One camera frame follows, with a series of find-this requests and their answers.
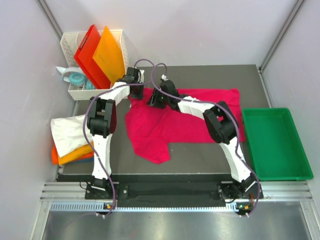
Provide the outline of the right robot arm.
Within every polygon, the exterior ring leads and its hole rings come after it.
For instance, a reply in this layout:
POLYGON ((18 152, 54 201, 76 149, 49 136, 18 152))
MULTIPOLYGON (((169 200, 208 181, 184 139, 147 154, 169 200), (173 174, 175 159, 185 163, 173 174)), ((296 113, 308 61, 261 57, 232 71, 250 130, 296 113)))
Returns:
POLYGON ((169 106, 182 114, 189 114, 202 119, 210 137, 220 145, 231 170, 233 192, 239 198, 245 198, 257 186, 256 198, 261 195, 261 185, 256 173, 248 166, 240 149, 240 132, 236 117, 224 101, 213 103, 200 101, 185 94, 179 94, 175 84, 161 77, 148 105, 156 108, 169 106))

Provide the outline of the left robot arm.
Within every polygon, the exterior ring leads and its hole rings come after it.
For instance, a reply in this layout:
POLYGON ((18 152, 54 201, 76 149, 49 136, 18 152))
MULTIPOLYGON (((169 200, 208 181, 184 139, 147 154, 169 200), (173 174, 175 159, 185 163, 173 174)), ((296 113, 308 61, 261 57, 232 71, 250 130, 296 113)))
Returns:
POLYGON ((93 142, 94 164, 92 178, 86 189, 86 199, 115 197, 115 186, 111 179, 110 146, 117 126, 116 106, 128 96, 143 98, 143 90, 144 71, 128 67, 126 75, 118 79, 111 89, 91 98, 85 123, 92 136, 89 142, 93 142))

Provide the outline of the magenta t shirt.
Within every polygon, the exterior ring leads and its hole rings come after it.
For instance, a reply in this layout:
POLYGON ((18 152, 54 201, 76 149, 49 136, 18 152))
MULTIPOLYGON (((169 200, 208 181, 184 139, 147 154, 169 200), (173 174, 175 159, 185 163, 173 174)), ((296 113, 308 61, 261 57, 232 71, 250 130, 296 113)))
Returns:
MULTIPOLYGON (((246 140, 242 124, 240 92, 238 89, 183 89, 187 94, 201 101, 224 101, 239 123, 240 141, 246 140)), ((130 98, 130 110, 125 115, 125 126, 134 153, 154 164, 170 160, 170 143, 213 143, 205 122, 190 114, 148 106, 151 88, 145 88, 143 99, 130 98)))

